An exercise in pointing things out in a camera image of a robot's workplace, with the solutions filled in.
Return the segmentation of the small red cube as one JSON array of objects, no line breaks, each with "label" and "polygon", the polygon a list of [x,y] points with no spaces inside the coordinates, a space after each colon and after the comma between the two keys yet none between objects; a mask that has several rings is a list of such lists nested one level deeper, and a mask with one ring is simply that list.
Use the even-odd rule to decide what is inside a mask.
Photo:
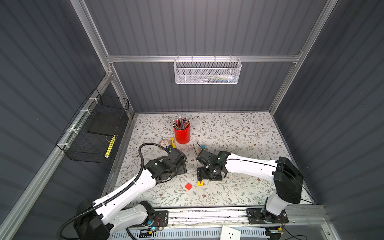
[{"label": "small red cube", "polygon": [[190,191],[190,190],[192,189],[192,187],[193,187],[192,184],[187,183],[187,185],[186,185],[186,189],[187,189],[188,191]]}]

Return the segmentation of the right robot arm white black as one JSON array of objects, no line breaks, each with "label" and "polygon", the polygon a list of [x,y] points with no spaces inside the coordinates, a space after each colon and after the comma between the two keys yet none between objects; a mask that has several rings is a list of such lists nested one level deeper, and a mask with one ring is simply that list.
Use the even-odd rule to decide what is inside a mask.
[{"label": "right robot arm white black", "polygon": [[248,209],[250,223],[286,224],[289,222],[286,206],[301,202],[304,177],[286,157],[278,160],[257,160],[241,157],[226,151],[218,155],[201,150],[196,161],[202,164],[197,170],[198,182],[221,181],[222,174],[244,174],[274,183],[275,190],[267,197],[262,208]]}]

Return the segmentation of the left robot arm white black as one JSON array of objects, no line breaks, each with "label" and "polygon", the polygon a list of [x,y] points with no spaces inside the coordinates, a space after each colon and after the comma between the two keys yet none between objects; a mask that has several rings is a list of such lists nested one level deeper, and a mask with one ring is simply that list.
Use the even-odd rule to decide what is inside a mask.
[{"label": "left robot arm white black", "polygon": [[[145,163],[142,148],[156,146],[167,153]],[[163,147],[155,143],[144,143],[138,148],[141,165],[138,174],[115,191],[93,202],[85,201],[78,206],[77,214],[67,220],[58,230],[59,240],[68,240],[63,235],[64,229],[74,224],[77,240],[107,240],[112,231],[117,230],[117,218],[120,213],[127,213],[123,208],[143,192],[158,184],[166,183],[177,175],[187,172],[187,156],[172,146]]]}]

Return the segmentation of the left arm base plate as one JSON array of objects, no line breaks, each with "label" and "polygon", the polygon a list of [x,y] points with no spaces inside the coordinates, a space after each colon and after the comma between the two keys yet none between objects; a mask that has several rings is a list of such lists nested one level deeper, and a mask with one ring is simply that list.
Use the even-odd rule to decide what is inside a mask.
[{"label": "left arm base plate", "polygon": [[142,225],[144,227],[158,228],[168,225],[169,211],[151,211]]}]

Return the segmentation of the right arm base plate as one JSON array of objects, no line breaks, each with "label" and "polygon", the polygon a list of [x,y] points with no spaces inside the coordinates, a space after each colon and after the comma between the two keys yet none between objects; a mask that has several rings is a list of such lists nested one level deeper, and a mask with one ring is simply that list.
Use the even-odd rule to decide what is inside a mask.
[{"label": "right arm base plate", "polygon": [[289,222],[288,215],[282,210],[279,215],[268,212],[265,208],[248,208],[246,209],[247,218],[250,224],[287,224]]}]

